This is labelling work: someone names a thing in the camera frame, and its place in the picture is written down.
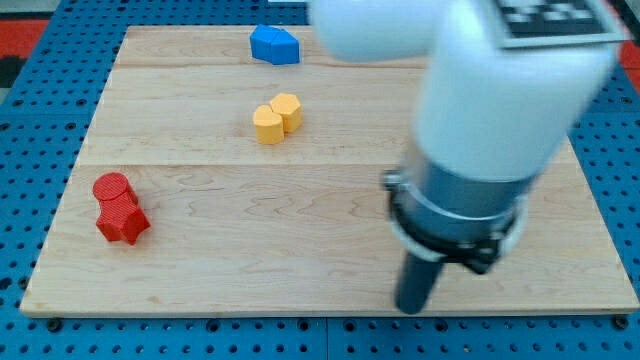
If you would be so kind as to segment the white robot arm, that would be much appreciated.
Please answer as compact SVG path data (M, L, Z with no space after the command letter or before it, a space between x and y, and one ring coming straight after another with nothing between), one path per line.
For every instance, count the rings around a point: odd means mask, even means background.
M532 184L605 83L625 33L600 1L315 1L335 58L430 62L389 217L409 274L487 272L519 242Z

